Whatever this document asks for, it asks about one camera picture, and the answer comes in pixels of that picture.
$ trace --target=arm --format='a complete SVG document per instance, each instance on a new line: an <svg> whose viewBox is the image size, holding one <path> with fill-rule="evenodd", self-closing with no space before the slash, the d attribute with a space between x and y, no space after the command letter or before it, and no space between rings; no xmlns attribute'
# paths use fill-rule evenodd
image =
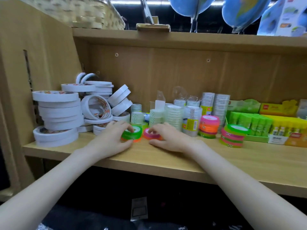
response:
<svg viewBox="0 0 307 230"><path fill-rule="evenodd" d="M99 160L129 148L133 141L120 143L124 121L110 122L105 131L67 159L0 206L0 229L34 230L67 188Z"/></svg>
<svg viewBox="0 0 307 230"><path fill-rule="evenodd" d="M150 144L192 157L216 181L255 230L307 228L306 215L229 163L203 141L191 138L167 123L157 124L150 131L157 131L165 139L151 140Z"/></svg>

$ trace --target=globe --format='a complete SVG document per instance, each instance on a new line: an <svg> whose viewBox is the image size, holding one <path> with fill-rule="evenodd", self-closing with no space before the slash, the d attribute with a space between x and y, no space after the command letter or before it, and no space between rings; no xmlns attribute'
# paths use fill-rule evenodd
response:
<svg viewBox="0 0 307 230"><path fill-rule="evenodd" d="M215 0L169 0L172 8L180 15L193 17L204 12Z"/></svg>
<svg viewBox="0 0 307 230"><path fill-rule="evenodd" d="M240 32L259 19L270 2L271 0L225 0L223 19L233 27L233 33Z"/></svg>

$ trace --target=barcode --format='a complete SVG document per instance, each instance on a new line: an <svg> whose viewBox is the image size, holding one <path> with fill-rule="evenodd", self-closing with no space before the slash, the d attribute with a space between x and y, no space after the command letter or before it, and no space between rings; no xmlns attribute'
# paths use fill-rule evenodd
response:
<svg viewBox="0 0 307 230"><path fill-rule="evenodd" d="M193 131L196 131L197 130L197 120L194 121L194 126L193 126Z"/></svg>

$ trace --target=hand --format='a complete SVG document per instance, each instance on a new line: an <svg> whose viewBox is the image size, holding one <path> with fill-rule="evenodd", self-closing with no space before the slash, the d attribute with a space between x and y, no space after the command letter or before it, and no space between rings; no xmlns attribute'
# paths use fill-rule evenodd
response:
<svg viewBox="0 0 307 230"><path fill-rule="evenodd" d="M123 120L118 122L111 121L105 130L83 149L88 153L92 153L97 161L122 152L133 143L133 140L121 143L120 138L126 129L131 132L134 131L133 127Z"/></svg>
<svg viewBox="0 0 307 230"><path fill-rule="evenodd" d="M171 126L168 123L156 124L149 129L151 132L159 133L164 141L151 139L150 144L174 152L188 152L190 146L195 143L202 143L201 140L194 139Z"/></svg>

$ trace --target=forearm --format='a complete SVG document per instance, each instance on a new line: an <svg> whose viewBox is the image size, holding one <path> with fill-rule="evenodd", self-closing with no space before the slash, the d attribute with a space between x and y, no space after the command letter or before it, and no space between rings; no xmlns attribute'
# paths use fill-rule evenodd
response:
<svg viewBox="0 0 307 230"><path fill-rule="evenodd" d="M216 181L255 230L306 229L306 215L205 143L190 147L189 154Z"/></svg>
<svg viewBox="0 0 307 230"><path fill-rule="evenodd" d="M92 164L83 149L0 206L0 229L34 230L67 188Z"/></svg>

